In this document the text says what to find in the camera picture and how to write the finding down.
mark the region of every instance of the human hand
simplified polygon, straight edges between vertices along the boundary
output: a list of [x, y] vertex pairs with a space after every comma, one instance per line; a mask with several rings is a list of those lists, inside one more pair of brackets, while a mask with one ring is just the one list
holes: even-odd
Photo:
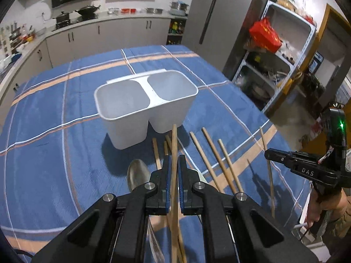
[[330, 220], [339, 219], [345, 213], [349, 204], [343, 189], [336, 195], [327, 196], [321, 203], [318, 203], [317, 199], [318, 193], [313, 189], [310, 195], [306, 216], [308, 227], [311, 227], [314, 222], [319, 221], [323, 210], [333, 210]]

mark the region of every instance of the white utensil holder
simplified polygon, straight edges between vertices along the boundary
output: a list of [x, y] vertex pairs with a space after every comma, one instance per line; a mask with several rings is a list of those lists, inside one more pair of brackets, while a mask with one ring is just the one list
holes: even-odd
[[107, 81], [94, 92], [95, 104], [112, 144], [124, 149], [181, 126], [199, 90], [182, 72], [154, 70]]

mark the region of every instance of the red plastic bag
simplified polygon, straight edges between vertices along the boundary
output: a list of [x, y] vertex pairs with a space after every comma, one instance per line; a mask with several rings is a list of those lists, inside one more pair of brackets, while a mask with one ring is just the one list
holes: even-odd
[[255, 22], [249, 32], [258, 46], [270, 52], [275, 53], [281, 47], [279, 36], [267, 18]]

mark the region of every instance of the refrigerator handle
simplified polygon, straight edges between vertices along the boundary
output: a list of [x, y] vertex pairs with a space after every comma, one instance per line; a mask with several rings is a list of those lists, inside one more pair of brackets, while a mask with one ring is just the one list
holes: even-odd
[[210, 9], [208, 10], [208, 14], [207, 14], [207, 17], [206, 17], [204, 28], [202, 29], [202, 33], [201, 33], [201, 36], [200, 36], [199, 44], [202, 44], [204, 42], [205, 34], [206, 34], [206, 31], [207, 31], [207, 28], [208, 28], [208, 24], [210, 23], [211, 15], [212, 15], [212, 12], [213, 12], [213, 8], [215, 7], [216, 1], [217, 0], [212, 0], [212, 2], [211, 2], [211, 6], [210, 6]]

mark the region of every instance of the refrigerator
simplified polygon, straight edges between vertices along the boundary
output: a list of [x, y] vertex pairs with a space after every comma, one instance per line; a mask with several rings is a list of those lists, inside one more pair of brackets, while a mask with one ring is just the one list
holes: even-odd
[[260, 20], [266, 2], [192, 0], [182, 44], [231, 80], [245, 55], [249, 29]]

